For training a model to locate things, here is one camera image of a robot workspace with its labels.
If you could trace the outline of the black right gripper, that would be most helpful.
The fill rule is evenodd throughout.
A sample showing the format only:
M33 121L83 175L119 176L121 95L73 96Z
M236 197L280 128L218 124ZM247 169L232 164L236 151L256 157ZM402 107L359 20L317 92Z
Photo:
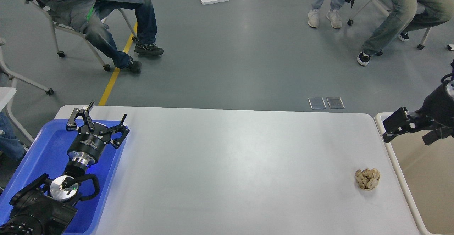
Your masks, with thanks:
M436 122L433 118L416 112L409 112L401 107L383 121L385 132L383 139L390 143L396 136L405 133L415 133L422 130L428 131L422 136L425 145L429 146L439 139L454 136L454 129Z

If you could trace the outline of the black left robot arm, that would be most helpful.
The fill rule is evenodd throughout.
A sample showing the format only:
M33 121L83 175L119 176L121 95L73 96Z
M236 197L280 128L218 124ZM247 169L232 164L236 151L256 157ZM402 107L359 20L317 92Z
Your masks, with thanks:
M129 133L93 121L93 103L45 124L1 194L2 235L89 235L99 223Z

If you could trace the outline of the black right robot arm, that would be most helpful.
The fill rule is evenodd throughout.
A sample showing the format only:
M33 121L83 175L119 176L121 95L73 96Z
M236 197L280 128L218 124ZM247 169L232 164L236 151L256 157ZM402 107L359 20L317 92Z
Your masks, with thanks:
M454 134L454 81L453 73L441 78L441 84L424 100L420 109L409 112L399 108L383 121L383 139L390 143L396 136L427 130L422 139L429 146L439 139Z

